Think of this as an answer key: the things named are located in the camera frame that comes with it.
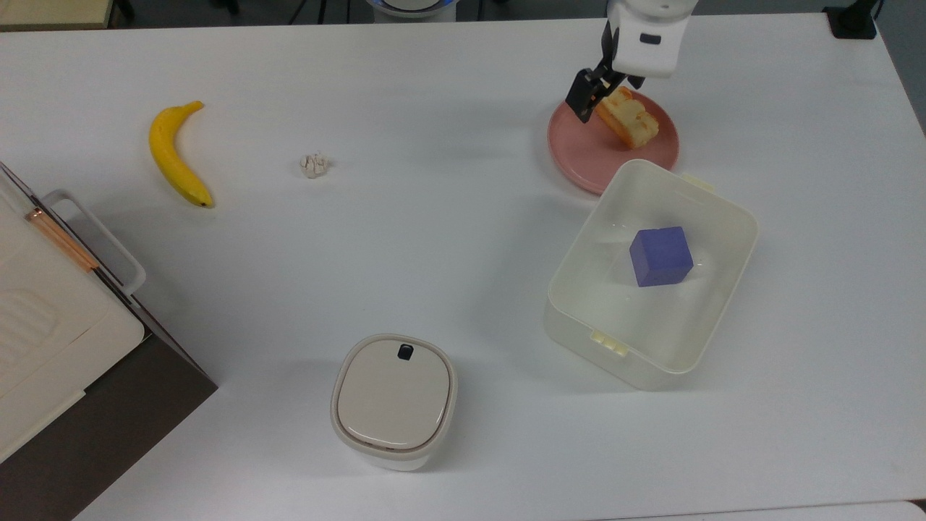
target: bread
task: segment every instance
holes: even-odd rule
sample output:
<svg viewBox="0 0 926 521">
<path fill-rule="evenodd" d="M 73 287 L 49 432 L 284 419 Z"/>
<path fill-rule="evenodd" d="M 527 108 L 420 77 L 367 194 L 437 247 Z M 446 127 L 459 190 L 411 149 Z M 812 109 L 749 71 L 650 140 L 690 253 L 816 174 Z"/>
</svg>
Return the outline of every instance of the bread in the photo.
<svg viewBox="0 0 926 521">
<path fill-rule="evenodd" d="M 659 122 L 646 112 L 639 100 L 633 99 L 627 87 L 618 87 L 618 90 L 601 100 L 594 111 L 618 135 L 620 141 L 630 148 L 646 145 L 659 133 Z"/>
</svg>

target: blue block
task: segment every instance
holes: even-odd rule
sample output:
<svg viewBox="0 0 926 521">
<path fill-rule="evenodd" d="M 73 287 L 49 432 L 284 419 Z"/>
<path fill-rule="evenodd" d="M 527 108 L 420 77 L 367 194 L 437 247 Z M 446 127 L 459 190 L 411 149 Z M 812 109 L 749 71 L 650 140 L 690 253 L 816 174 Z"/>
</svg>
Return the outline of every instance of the blue block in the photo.
<svg viewBox="0 0 926 521">
<path fill-rule="evenodd" d="M 631 260 L 639 287 L 678 284 L 695 266 L 681 226 L 637 232 Z"/>
</svg>

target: handle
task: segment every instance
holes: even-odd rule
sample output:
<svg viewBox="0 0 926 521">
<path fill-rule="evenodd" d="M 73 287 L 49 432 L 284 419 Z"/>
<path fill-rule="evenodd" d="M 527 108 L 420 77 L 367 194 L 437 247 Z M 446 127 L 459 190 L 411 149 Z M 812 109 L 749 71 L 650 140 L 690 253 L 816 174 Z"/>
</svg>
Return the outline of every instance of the handle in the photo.
<svg viewBox="0 0 926 521">
<path fill-rule="evenodd" d="M 124 257 L 125 260 L 128 261 L 129 264 L 131 264 L 131 267 L 135 270 L 135 276 L 127 284 L 122 284 L 121 282 L 113 281 L 114 284 L 119 286 L 119 289 L 126 296 L 129 296 L 132 293 L 138 291 L 138 288 L 141 287 L 142 284 L 144 284 L 144 278 L 145 278 L 145 272 L 144 272 L 144 268 L 142 267 L 142 264 L 139 263 L 139 261 L 137 261 L 124 246 L 122 246 L 122 243 L 120 243 L 119 240 L 114 235 L 112 235 L 112 233 L 108 229 L 106 229 L 103 223 L 100 222 L 100 220 L 97 219 L 96 216 L 91 211 L 89 211 L 85 206 L 83 206 L 81 202 L 78 201 L 77 198 L 73 194 L 71 194 L 68 190 L 58 189 L 58 190 L 55 190 L 54 192 L 50 192 L 46 194 L 45 197 L 42 197 L 42 202 L 45 204 L 46 207 L 51 208 L 55 204 L 65 199 L 74 203 L 74 206 L 76 206 L 77 209 L 81 211 L 81 213 L 96 227 L 96 229 L 100 232 L 100 234 L 102 234 L 103 237 L 105 237 L 106 240 L 108 240 L 113 245 L 116 251 L 118 251 L 119 254 L 121 254 L 122 257 Z"/>
</svg>

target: white plastic box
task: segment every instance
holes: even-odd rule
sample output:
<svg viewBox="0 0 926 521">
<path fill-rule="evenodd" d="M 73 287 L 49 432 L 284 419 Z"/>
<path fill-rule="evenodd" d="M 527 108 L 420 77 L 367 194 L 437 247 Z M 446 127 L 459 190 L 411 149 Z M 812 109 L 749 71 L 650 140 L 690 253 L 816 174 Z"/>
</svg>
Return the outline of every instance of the white plastic box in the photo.
<svg viewBox="0 0 926 521">
<path fill-rule="evenodd" d="M 347 353 L 332 394 L 332 426 L 365 460 L 416 470 L 450 427 L 457 374 L 431 343 L 376 335 Z"/>
<path fill-rule="evenodd" d="M 637 232 L 681 226 L 694 268 L 637 286 Z M 550 283 L 544 329 L 630 385 L 653 390 L 695 368 L 758 238 L 756 218 L 700 185 L 635 159 L 615 174 Z"/>
</svg>

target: banana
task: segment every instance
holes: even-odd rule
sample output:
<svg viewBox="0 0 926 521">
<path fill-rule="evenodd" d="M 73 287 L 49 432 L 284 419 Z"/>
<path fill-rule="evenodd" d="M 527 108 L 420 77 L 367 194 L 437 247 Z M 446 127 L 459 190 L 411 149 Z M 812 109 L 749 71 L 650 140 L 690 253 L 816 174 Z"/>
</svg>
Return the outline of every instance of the banana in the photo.
<svg viewBox="0 0 926 521">
<path fill-rule="evenodd" d="M 203 102 L 194 101 L 180 107 L 161 110 L 151 123 L 148 145 L 157 167 L 167 178 L 174 190 L 186 200 L 203 208 L 212 208 L 212 196 L 199 177 L 183 162 L 174 147 L 174 136 L 186 119 L 203 107 Z"/>
</svg>

